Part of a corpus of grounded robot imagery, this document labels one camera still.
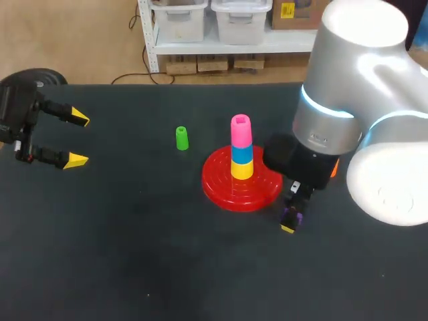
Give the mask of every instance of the black cable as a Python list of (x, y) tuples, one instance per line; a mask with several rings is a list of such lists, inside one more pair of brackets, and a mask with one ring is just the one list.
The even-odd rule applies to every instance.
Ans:
[[(153, 17), (154, 17), (154, 13), (152, 12), (152, 22), (154, 23)], [(134, 15), (131, 17), (131, 19), (129, 20), (129, 23), (128, 23), (129, 30), (134, 29), (134, 26), (135, 26), (138, 18), (141, 18), (141, 16), (138, 14), (138, 4), (136, 4)], [(146, 46), (144, 45), (144, 48), (142, 49), (142, 55), (141, 55), (142, 56), (142, 62), (144, 64), (144, 66), (146, 67), (146, 70), (149, 71), (150, 69), (148, 68), (148, 64), (146, 63), (146, 60), (144, 58), (145, 51), (146, 51)], [(166, 72), (135, 72), (135, 73), (130, 73), (130, 74), (124, 74), (124, 75), (121, 75), (121, 76), (118, 76), (117, 78), (115, 78), (111, 82), (111, 84), (114, 85), (114, 83), (117, 82), (119, 79), (122, 79), (122, 78), (125, 78), (128, 76), (149, 76), (150, 80), (153, 82), (153, 84), (160, 85), (160, 83), (158, 83), (153, 78), (153, 75), (167, 75), (167, 73)], [(169, 82), (168, 85), (174, 84), (175, 76), (172, 76), (172, 75), (169, 75), (169, 76), (171, 77), (171, 82)]]
[(130, 30), (132, 30), (134, 28), (137, 18), (141, 18), (141, 16), (138, 14), (138, 2), (135, 6), (134, 16), (130, 19), (130, 21), (128, 23), (128, 28)]

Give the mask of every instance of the yellow cup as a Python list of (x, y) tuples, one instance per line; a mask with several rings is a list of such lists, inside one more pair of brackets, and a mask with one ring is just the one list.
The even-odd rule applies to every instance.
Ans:
[(249, 179), (251, 176), (253, 176), (253, 173), (254, 173), (253, 161), (251, 160), (251, 162), (241, 165), (241, 164), (235, 163), (232, 160), (231, 166), (230, 166), (230, 173), (236, 179), (240, 179), (240, 180)]

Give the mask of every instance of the pink ring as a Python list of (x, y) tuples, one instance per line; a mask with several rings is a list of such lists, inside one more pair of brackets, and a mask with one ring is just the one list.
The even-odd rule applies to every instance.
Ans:
[(253, 143), (251, 121), (244, 114), (235, 115), (230, 122), (232, 146), (246, 148)]

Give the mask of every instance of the brown box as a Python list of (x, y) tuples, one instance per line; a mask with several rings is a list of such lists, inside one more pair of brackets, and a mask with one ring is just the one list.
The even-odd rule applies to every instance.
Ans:
[(247, 53), (235, 55), (234, 68), (263, 69), (265, 67), (265, 55), (260, 53)]
[(169, 56), (167, 62), (168, 75), (196, 74), (196, 56)]
[(318, 29), (331, 0), (274, 0), (272, 29)]
[(229, 68), (227, 55), (199, 55), (198, 72), (216, 72)]

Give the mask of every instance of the white storage bin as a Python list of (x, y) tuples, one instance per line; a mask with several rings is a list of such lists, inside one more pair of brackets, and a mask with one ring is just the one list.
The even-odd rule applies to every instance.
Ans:
[(272, 0), (212, 0), (217, 14), (220, 41), (228, 45), (257, 45), (263, 42), (266, 13)]
[(174, 5), (164, 1), (159, 1), (162, 5), (150, 4), (163, 39), (167, 42), (203, 41), (204, 8), (208, 0), (174, 0)]

